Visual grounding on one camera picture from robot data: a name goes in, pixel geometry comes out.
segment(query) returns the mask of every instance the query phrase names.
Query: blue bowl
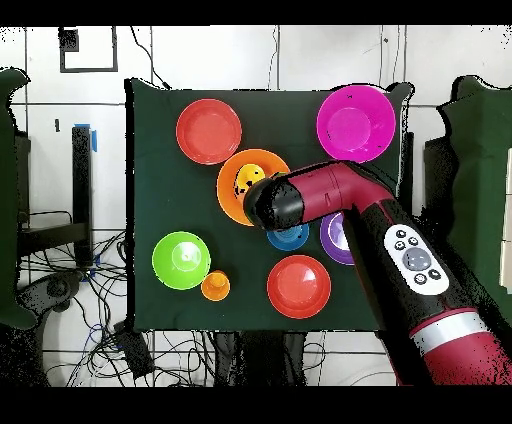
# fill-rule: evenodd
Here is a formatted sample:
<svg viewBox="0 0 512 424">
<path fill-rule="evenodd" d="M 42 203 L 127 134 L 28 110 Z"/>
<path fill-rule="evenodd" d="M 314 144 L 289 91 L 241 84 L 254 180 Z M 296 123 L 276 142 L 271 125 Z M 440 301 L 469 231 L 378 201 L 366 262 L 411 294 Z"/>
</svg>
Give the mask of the blue bowl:
<svg viewBox="0 0 512 424">
<path fill-rule="evenodd" d="M 309 237 L 309 225 L 302 224 L 283 231 L 267 231 L 267 238 L 275 248 L 291 252 L 299 249 Z"/>
</svg>

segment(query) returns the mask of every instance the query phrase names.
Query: dark green tablecloth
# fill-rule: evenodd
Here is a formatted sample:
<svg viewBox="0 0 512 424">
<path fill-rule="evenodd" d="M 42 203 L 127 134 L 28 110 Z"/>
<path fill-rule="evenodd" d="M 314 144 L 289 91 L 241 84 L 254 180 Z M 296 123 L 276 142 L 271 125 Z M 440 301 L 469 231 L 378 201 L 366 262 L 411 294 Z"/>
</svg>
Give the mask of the dark green tablecloth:
<svg viewBox="0 0 512 424">
<path fill-rule="evenodd" d="M 320 244 L 320 222 L 311 224 L 307 243 L 293 253 L 318 259 L 332 279 L 329 302 L 316 316 L 293 320 L 267 298 L 272 267 L 290 253 L 270 245 L 265 231 L 231 220 L 220 208 L 216 179 L 221 164 L 194 163 L 175 137 L 181 111 L 200 98 L 228 103 L 242 124 L 238 151 L 263 148 L 281 156 L 291 170 L 329 159 L 316 136 L 316 115 L 329 91 L 164 91 L 132 80 L 135 116 L 135 327 L 137 329 L 216 330 L 374 330 L 377 323 L 353 267 L 332 261 Z M 388 95 L 395 110 L 410 94 L 408 84 Z M 400 162 L 400 116 L 389 149 L 369 164 L 395 188 Z M 210 302 L 200 287 L 177 291 L 155 276 L 154 246 L 173 231 L 190 231 L 207 244 L 211 270 L 227 273 L 229 296 Z"/>
</svg>

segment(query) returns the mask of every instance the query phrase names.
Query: blue cable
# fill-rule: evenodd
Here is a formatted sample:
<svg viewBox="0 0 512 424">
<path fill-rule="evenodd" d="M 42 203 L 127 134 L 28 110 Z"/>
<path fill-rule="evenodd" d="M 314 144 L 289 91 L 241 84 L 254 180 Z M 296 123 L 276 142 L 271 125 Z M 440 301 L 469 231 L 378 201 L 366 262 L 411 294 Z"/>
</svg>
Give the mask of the blue cable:
<svg viewBox="0 0 512 424">
<path fill-rule="evenodd" d="M 73 377 L 73 381 L 71 382 L 71 386 L 73 386 L 73 384 L 75 383 L 75 380 L 76 380 L 76 377 L 78 376 L 78 370 L 80 369 L 81 367 L 81 362 L 84 360 L 84 357 L 85 357 L 85 352 L 87 350 L 87 343 L 89 342 L 89 340 L 92 340 L 93 342 L 95 342 L 96 344 L 98 344 L 96 342 L 96 340 L 94 340 L 92 338 L 92 335 L 96 332 L 96 331 L 101 331 L 102 329 L 102 326 L 101 324 L 94 324 L 91 329 L 89 330 L 89 335 L 87 336 L 87 339 L 85 340 L 85 343 L 84 343 L 84 348 L 82 349 L 82 357 L 80 358 L 80 361 L 78 362 L 78 364 L 76 365 L 76 367 L 73 369 L 73 372 L 71 373 L 71 375 L 69 376 L 69 380 L 68 380 L 68 384 L 69 384 L 69 381 L 71 380 L 71 377 L 73 377 L 73 374 L 75 374 L 75 376 Z"/>
</svg>

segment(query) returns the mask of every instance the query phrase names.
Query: magenta bowl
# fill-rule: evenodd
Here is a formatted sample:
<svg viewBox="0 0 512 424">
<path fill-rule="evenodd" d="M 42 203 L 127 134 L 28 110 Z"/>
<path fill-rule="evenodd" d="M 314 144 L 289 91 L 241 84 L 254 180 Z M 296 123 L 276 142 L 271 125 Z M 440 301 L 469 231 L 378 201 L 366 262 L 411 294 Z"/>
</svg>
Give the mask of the magenta bowl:
<svg viewBox="0 0 512 424">
<path fill-rule="evenodd" d="M 367 162 L 382 154 L 395 135 L 388 98 L 368 85 L 348 85 L 327 97 L 316 119 L 320 144 L 333 158 Z"/>
</svg>

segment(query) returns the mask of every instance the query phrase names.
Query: robot control buttons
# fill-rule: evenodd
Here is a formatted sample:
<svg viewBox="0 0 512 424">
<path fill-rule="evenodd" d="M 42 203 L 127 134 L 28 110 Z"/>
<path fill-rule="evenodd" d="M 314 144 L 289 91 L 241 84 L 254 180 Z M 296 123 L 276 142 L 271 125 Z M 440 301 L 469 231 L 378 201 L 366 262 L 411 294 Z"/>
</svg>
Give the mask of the robot control buttons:
<svg viewBox="0 0 512 424">
<path fill-rule="evenodd" d="M 425 277 L 425 274 L 416 274 L 414 276 L 414 282 L 417 284 L 425 284 L 427 282 L 427 277 Z"/>
<path fill-rule="evenodd" d="M 384 248 L 412 291 L 429 296 L 448 289 L 448 276 L 415 229 L 404 224 L 392 225 L 384 235 Z"/>
<path fill-rule="evenodd" d="M 435 269 L 431 269 L 429 272 L 428 272 L 428 276 L 430 278 L 433 278 L 434 280 L 439 280 L 441 278 L 441 274 L 439 273 L 439 271 L 435 270 Z"/>
<path fill-rule="evenodd" d="M 411 271 L 423 271 L 429 268 L 432 263 L 429 254 L 419 247 L 411 247 L 410 249 L 407 249 L 402 261 L 407 269 L 410 269 Z"/>
</svg>

